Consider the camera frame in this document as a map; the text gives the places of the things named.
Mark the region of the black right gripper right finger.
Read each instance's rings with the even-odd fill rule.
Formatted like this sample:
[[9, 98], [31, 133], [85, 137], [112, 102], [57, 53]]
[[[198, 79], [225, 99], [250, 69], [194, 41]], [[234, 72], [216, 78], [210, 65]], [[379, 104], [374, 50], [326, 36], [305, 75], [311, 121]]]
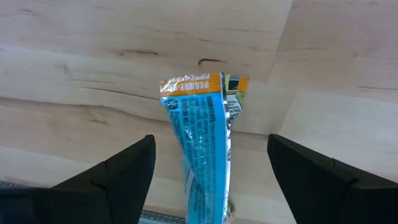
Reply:
[[397, 183], [278, 134], [267, 153], [297, 223], [397, 224]]

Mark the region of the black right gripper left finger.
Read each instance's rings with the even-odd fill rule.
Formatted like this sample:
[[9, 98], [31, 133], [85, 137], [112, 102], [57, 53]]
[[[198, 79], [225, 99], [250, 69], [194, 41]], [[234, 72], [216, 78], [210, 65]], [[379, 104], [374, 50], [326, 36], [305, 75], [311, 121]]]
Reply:
[[138, 223], [154, 175], [153, 135], [50, 188], [1, 190], [1, 223]]

